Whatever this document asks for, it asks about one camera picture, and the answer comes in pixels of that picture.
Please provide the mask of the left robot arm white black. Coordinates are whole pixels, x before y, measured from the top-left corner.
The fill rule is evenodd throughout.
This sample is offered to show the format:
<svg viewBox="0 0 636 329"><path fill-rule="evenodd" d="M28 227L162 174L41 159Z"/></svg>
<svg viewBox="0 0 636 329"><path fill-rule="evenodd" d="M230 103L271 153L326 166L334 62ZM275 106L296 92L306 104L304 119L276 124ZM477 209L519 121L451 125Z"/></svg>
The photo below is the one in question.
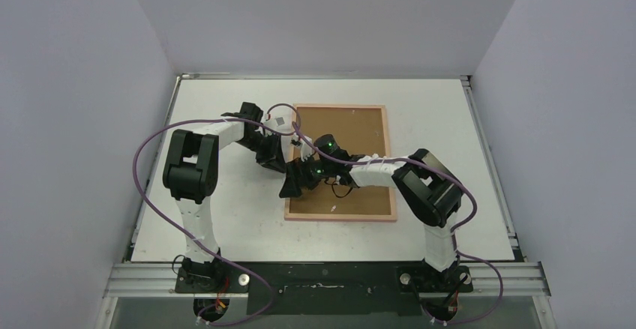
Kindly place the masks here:
<svg viewBox="0 0 636 329"><path fill-rule="evenodd" d="M172 133L162 180L178 206L187 232L186 253L179 271L187 284L214 292L224 281L225 268L219 258L221 249L214 236L210 205L218 185L221 149L237 143L255 154L257 164L284 172L284 125L282 118L273 118L256 104L244 102L239 112L225 113L219 121Z"/></svg>

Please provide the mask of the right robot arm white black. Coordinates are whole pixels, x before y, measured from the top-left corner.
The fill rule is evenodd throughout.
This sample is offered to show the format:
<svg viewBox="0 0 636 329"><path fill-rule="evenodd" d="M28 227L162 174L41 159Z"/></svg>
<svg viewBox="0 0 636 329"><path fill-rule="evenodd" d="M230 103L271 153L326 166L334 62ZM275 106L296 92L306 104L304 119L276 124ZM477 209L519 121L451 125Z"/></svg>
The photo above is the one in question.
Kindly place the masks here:
<svg viewBox="0 0 636 329"><path fill-rule="evenodd" d="M441 291L453 282L452 268L459 259L453 226L463 192L459 180L429 150L407 157L349 154L331 134L315 141L296 135L292 145L301 153L286 165L281 198L298 198L327 179L351 189L393 188L424 226L426 285Z"/></svg>

